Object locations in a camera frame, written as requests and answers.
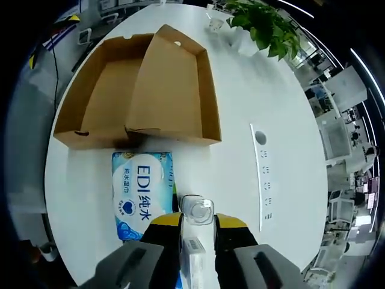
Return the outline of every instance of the office desk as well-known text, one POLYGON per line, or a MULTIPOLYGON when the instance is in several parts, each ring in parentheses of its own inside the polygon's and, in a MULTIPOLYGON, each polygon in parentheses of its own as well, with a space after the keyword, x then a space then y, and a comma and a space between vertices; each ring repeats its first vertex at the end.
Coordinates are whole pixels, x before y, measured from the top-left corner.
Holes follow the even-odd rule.
MULTIPOLYGON (((226 20, 229 15, 213 11, 226 20)), ((284 62, 256 54, 242 57, 219 35, 206 31, 206 10, 182 4, 151 5, 114 28, 107 38, 154 33, 169 24, 208 50, 223 141, 200 147, 151 138, 143 150, 171 151, 179 193, 202 194, 218 213, 242 219, 259 243, 268 243, 301 270, 317 254, 327 213, 327 174, 316 120, 302 88, 284 62), (261 230, 264 201, 250 124, 269 146, 276 192, 272 222, 261 230)), ((46 162, 46 204, 58 249, 77 284, 122 245, 112 208, 113 149, 73 151, 51 136, 46 162)), ((218 288, 213 226, 186 227, 207 254, 205 287, 218 288)))

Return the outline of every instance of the wet wipes package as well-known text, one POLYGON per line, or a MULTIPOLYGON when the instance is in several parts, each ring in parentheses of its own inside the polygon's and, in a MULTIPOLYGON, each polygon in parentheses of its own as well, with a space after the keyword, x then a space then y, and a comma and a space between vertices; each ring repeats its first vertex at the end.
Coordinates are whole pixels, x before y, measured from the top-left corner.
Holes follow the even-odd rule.
POLYGON ((113 153, 112 193, 119 239, 138 240, 154 218, 172 213, 174 189, 171 153, 113 153))

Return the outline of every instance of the open cardboard box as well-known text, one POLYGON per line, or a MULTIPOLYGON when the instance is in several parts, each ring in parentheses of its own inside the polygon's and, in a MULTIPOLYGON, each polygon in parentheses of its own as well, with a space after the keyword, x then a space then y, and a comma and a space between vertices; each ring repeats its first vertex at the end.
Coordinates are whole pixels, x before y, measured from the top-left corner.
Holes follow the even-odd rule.
POLYGON ((168 25, 104 41, 75 76, 54 131, 75 149, 129 148, 143 134, 221 141, 207 51, 168 25))

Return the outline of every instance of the white pot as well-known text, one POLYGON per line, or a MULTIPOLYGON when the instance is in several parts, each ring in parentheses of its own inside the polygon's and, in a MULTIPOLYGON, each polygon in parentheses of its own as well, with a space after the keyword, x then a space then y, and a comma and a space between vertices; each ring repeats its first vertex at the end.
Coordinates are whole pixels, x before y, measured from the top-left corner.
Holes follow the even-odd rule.
POLYGON ((236 27, 234 35, 230 41, 230 46, 237 50, 239 54, 251 57, 259 51, 257 43, 252 41, 250 32, 242 27, 236 27))

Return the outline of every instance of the green plant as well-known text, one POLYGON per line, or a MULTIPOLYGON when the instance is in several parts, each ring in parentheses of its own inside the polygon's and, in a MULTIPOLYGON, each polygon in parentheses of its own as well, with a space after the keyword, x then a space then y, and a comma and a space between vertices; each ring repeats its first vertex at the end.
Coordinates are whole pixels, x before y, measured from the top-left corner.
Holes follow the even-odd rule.
POLYGON ((297 33, 277 11, 259 2, 240 3, 229 0, 226 8, 234 17, 227 19, 230 27, 240 26, 250 32, 250 37, 260 50, 269 47, 269 57, 278 55, 281 60, 290 53, 293 59, 300 49, 297 33))

